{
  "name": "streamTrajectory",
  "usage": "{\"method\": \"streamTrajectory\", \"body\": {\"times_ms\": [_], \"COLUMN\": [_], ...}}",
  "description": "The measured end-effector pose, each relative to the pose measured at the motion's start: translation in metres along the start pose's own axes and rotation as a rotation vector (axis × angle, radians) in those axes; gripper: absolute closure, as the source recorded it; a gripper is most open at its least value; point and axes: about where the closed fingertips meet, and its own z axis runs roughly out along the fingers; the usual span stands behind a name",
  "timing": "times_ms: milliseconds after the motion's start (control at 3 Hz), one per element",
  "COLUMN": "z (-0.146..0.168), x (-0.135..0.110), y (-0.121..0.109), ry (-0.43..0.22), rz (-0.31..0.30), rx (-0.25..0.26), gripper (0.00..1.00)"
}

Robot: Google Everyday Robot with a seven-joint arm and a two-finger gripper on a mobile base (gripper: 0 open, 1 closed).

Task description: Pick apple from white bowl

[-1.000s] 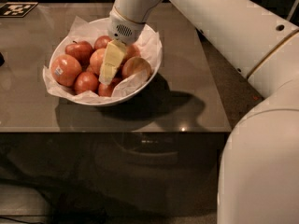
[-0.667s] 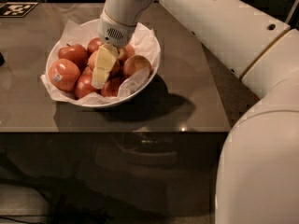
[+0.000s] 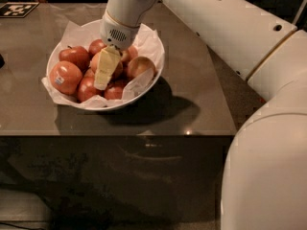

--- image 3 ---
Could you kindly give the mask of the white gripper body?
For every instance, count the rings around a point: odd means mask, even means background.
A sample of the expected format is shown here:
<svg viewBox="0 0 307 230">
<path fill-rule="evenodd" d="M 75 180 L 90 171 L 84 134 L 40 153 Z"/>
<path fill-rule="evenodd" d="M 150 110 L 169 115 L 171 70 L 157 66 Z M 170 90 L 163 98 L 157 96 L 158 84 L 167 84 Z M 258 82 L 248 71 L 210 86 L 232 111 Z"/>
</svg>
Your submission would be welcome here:
<svg viewBox="0 0 307 230">
<path fill-rule="evenodd" d="M 135 40 L 145 13 L 156 0 L 108 0 L 101 20 L 102 41 L 126 50 Z"/>
</svg>

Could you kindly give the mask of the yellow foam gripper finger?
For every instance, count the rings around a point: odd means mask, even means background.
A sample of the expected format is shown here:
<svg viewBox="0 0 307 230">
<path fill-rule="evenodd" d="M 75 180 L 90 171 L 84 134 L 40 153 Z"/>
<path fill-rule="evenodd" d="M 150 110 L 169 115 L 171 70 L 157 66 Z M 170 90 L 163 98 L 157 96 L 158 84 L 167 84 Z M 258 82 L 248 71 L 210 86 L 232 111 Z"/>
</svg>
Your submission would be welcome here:
<svg viewBox="0 0 307 230">
<path fill-rule="evenodd" d="M 94 80 L 94 86 L 97 89 L 106 89 L 120 62 L 120 59 L 120 52 L 115 46 L 107 46 L 98 53 L 97 68 Z"/>
</svg>

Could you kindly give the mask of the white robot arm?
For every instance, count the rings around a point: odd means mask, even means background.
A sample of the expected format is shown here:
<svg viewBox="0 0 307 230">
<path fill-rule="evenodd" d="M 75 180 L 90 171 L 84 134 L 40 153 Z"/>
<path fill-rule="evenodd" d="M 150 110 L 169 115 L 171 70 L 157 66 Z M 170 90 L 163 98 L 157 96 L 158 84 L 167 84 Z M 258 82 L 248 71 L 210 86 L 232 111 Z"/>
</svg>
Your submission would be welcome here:
<svg viewBox="0 0 307 230">
<path fill-rule="evenodd" d="M 155 1 L 265 100 L 229 148 L 221 230 L 307 230 L 307 33 L 245 0 L 108 0 L 103 41 L 128 48 Z"/>
</svg>

